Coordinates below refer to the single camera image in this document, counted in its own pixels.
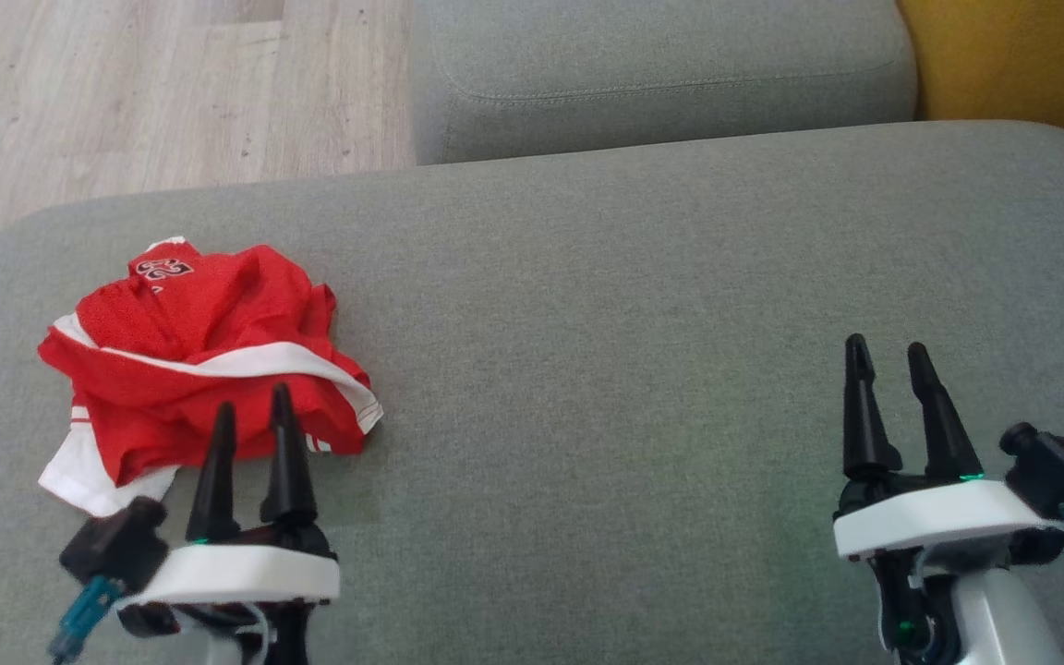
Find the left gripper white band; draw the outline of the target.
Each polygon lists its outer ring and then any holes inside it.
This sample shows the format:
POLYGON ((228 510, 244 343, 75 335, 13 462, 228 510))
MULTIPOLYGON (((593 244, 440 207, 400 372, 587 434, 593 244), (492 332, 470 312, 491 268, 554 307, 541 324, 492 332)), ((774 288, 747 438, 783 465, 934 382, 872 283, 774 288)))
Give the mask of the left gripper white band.
MULTIPOLYGON (((307 437, 287 384, 275 384, 269 431, 275 447, 260 520, 312 525, 318 508, 307 437)), ((186 541, 223 542, 240 534, 233 503, 236 447, 236 413, 232 403, 222 403, 199 471, 186 541)), ((340 567, 330 552, 192 544, 170 552, 142 593, 115 606, 115 615, 137 638, 192 635, 189 653, 198 664, 307 664, 309 618, 339 597, 340 567)))

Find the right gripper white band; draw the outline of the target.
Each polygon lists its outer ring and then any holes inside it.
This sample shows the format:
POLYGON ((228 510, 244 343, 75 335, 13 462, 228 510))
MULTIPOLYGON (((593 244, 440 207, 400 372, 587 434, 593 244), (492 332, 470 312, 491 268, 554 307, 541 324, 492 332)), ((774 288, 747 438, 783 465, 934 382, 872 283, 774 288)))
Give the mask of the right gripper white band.
MULTIPOLYGON (((927 466, 942 487, 876 497, 852 481, 833 517, 837 555, 876 581, 879 644, 895 664, 1061 664, 1055 633, 1017 576, 1052 563, 1064 527, 1040 517, 985 470, 955 404, 920 342, 907 348, 922 411, 927 466)), ((858 480, 902 470, 876 403, 865 338, 845 342, 841 471, 858 480)))

